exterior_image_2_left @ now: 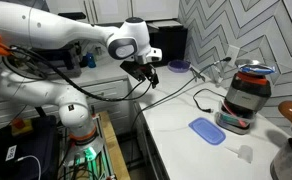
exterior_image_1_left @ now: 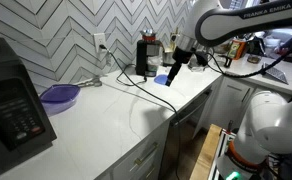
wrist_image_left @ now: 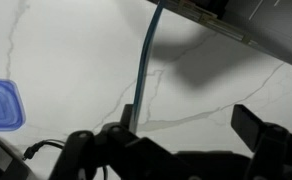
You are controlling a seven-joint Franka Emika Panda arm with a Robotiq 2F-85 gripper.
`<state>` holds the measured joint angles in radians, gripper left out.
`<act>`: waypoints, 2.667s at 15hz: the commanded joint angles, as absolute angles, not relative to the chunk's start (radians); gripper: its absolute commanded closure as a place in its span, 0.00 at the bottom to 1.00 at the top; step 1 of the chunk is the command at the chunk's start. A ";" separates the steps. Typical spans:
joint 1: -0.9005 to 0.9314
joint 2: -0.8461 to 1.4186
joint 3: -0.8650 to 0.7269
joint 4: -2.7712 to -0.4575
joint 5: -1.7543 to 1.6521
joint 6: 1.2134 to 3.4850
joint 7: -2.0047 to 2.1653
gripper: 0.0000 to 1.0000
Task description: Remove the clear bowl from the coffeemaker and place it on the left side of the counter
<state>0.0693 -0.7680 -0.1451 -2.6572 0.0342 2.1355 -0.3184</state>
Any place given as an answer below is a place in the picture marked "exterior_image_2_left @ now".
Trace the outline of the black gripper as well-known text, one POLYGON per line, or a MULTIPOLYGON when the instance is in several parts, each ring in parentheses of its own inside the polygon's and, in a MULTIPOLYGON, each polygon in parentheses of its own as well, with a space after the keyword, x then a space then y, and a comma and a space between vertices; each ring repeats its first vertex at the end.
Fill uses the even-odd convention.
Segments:
POLYGON ((159 83, 158 75, 153 73, 153 67, 150 64, 123 61, 120 67, 137 81, 151 80, 152 88, 155 88, 159 83))

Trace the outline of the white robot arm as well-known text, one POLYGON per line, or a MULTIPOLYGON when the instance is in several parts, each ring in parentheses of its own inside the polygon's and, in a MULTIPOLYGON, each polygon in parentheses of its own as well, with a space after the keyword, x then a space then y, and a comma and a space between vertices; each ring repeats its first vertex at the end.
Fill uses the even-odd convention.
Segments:
POLYGON ((73 82, 32 80, 15 74, 5 64, 16 46, 59 49, 74 40, 103 43, 117 60, 133 57, 139 64, 159 61, 162 51, 150 45, 146 22, 132 17, 119 27, 78 22, 25 5, 0 1, 0 98, 34 107, 56 105, 77 151, 103 147, 89 113, 89 94, 73 82))

